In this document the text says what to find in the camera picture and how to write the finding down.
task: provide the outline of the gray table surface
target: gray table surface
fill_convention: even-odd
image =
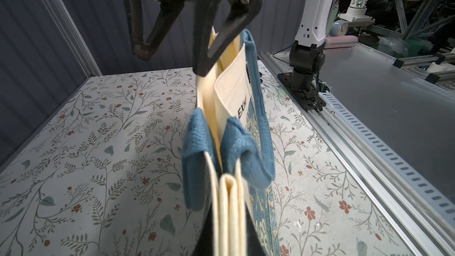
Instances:
[[[357,118],[455,203],[455,102],[366,47],[325,50],[320,79]]]

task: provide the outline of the plastic bag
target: plastic bag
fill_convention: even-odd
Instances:
[[[407,56],[409,45],[400,38],[379,37],[379,46],[389,47],[393,52]]]

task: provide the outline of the pink object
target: pink object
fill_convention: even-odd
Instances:
[[[353,47],[358,42],[359,39],[356,36],[326,37],[324,49]]]

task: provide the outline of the gray wall panel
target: gray wall panel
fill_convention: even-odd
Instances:
[[[0,164],[86,79],[40,0],[0,0]]]
[[[185,3],[167,37],[150,62],[133,56],[122,0],[63,0],[103,74],[192,65],[194,3]],[[276,52],[290,46],[303,13],[305,0],[263,0],[258,16],[248,26],[258,52]],[[142,0],[144,33],[147,36],[159,13],[154,0]],[[214,27],[219,29],[229,13],[223,0]]]

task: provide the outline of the black lettering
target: black lettering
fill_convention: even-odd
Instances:
[[[238,108],[237,113],[238,113],[238,118],[239,119],[242,116],[243,111],[245,111],[246,106],[247,106],[247,96],[245,96],[245,99],[243,100],[242,104],[240,105],[240,108]]]

